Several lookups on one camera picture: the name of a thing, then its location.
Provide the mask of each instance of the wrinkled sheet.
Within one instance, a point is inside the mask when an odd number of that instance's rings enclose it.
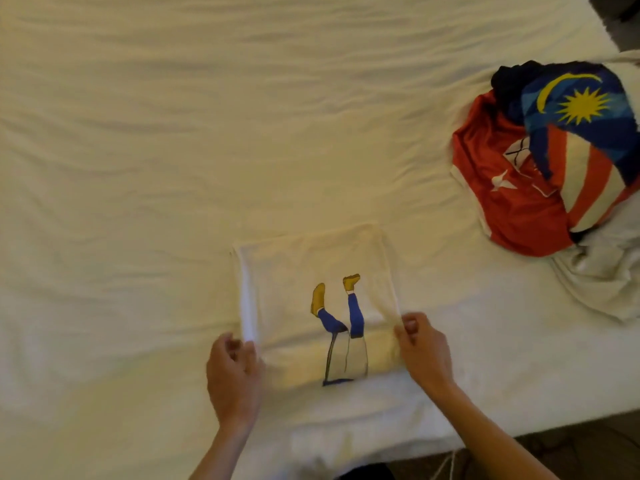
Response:
[[[3,478],[184,478],[231,245],[375,220],[403,311],[512,434],[640,405],[636,324],[492,245],[449,140],[500,64],[608,55],[587,0],[2,0]],[[267,401],[235,478],[459,445],[406,375]]]

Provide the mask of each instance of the folded t-shirt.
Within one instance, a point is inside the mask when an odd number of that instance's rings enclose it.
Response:
[[[243,338],[260,350],[268,389],[336,385],[400,364],[400,313],[377,225],[234,249]]]

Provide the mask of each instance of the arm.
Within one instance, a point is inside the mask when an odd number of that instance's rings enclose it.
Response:
[[[207,389],[220,428],[190,480],[229,480],[258,416],[264,364],[252,342],[230,333],[213,343]]]
[[[542,463],[501,430],[455,384],[447,338],[420,313],[396,327],[402,357],[422,387],[494,480],[557,480]]]

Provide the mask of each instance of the hand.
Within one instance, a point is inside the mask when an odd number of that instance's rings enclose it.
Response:
[[[253,342],[242,343],[231,333],[213,342],[207,362],[207,390],[220,430],[249,432],[262,401],[264,362]]]
[[[400,353],[412,379],[433,398],[455,387],[447,338],[424,313],[409,313],[396,325]]]

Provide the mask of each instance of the yellow shoe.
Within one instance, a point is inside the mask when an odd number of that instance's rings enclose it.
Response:
[[[345,291],[353,291],[353,287],[359,281],[360,281],[360,275],[359,274],[352,274],[351,276],[347,276],[346,278],[343,278],[342,279],[342,284],[344,285],[344,290]]]
[[[318,316],[318,311],[324,308],[324,283],[320,283],[314,290],[313,298],[311,298],[311,313]]]

